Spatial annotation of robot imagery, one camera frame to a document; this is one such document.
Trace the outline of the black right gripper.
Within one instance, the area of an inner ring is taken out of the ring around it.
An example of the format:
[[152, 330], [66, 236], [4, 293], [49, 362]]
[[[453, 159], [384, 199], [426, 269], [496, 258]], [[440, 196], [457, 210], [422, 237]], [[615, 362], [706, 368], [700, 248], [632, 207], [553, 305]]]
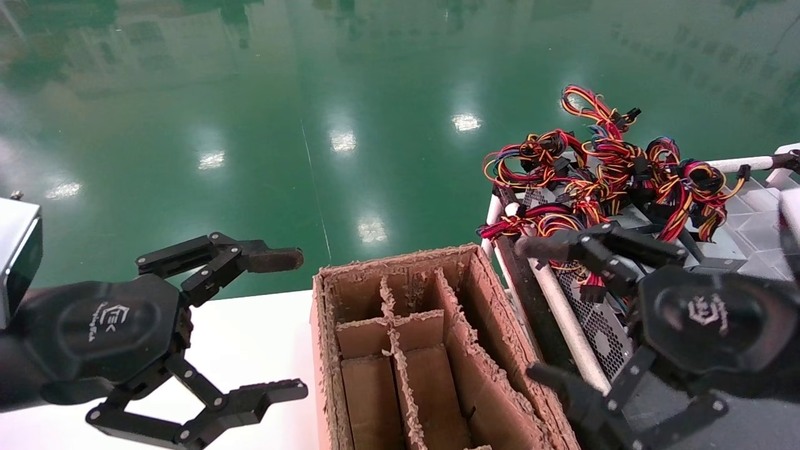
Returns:
[[[579, 263], [617, 296], [638, 297], [644, 342], [692, 375], [756, 374], [798, 361], [798, 289], [790, 282], [686, 271], [686, 249], [617, 223], [523, 236], [514, 251], [526, 259]], [[642, 278], [626, 260], [657, 270]], [[707, 393], [636, 432], [623, 409], [657, 360], [652, 349], [638, 348], [606, 394], [547, 364], [532, 364], [526, 375], [551, 388], [569, 421], [609, 449], [666, 449], [707, 428], [729, 407]]]

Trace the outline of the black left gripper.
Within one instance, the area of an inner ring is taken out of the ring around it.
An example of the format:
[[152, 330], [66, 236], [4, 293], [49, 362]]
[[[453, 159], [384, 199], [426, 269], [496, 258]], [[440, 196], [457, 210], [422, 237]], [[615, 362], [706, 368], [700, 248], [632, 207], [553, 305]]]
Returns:
[[[305, 399], [308, 385], [286, 379], [223, 393], [182, 354], [158, 359], [169, 351], [182, 305], [202, 306], [240, 274], [283, 273], [303, 262], [298, 247], [213, 232], [143, 254], [136, 260], [141, 277], [128, 282], [29, 293], [12, 319], [12, 404], [71, 406], [107, 396], [86, 415], [89, 425], [169, 449], [205, 449], [231, 428], [258, 424], [273, 404]], [[194, 274], [181, 292], [164, 280], [188, 271]], [[126, 412], [169, 377], [203, 402], [197, 416], [181, 424]]]

